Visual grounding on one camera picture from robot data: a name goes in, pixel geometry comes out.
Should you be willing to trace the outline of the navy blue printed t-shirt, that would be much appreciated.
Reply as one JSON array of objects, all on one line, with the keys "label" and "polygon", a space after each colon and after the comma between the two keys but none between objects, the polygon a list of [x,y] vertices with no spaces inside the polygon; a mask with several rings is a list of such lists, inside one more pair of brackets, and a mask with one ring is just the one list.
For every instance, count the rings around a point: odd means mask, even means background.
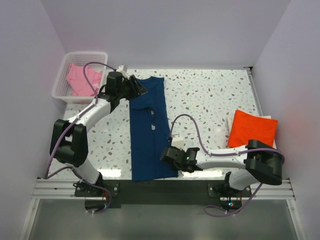
[{"label": "navy blue printed t-shirt", "polygon": [[164,82],[163,77],[155,76],[141,80],[147,93],[129,101],[131,173],[135,182],[178,176],[161,161],[163,150],[170,145]]}]

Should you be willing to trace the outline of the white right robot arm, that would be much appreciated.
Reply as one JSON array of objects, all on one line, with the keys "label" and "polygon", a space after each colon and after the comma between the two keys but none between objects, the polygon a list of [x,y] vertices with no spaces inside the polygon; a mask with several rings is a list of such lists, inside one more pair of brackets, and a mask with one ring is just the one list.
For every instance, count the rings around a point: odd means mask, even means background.
[{"label": "white right robot arm", "polygon": [[183,150],[171,145],[163,150],[160,160],[175,170],[188,173],[216,168],[235,169],[225,174],[222,185],[223,192],[233,197],[255,183],[280,186],[285,157],[278,149],[258,140],[249,140],[246,145],[215,150],[198,147]]}]

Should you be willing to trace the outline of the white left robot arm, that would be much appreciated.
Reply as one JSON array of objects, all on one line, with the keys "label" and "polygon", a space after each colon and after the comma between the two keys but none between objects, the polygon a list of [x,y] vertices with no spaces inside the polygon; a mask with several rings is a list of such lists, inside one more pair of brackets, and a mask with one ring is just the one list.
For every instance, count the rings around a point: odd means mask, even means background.
[{"label": "white left robot arm", "polygon": [[115,110],[120,100],[131,100],[146,94],[148,90],[134,75],[122,70],[111,71],[106,84],[96,93],[94,100],[73,117],[58,119],[53,125],[50,144],[50,158],[70,167],[74,174],[86,184],[86,191],[99,196],[104,190],[101,173],[88,159],[87,134],[102,118]]}]

